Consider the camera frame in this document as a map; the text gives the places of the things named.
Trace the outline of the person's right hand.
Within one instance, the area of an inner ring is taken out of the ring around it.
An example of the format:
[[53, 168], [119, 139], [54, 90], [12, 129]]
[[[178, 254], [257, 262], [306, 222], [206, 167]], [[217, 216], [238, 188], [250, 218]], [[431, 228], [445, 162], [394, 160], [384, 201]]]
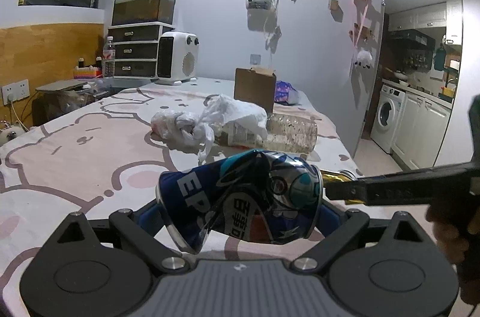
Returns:
[[456, 267], [461, 300], [479, 304], [479, 197], [436, 199], [425, 218], [448, 262]]

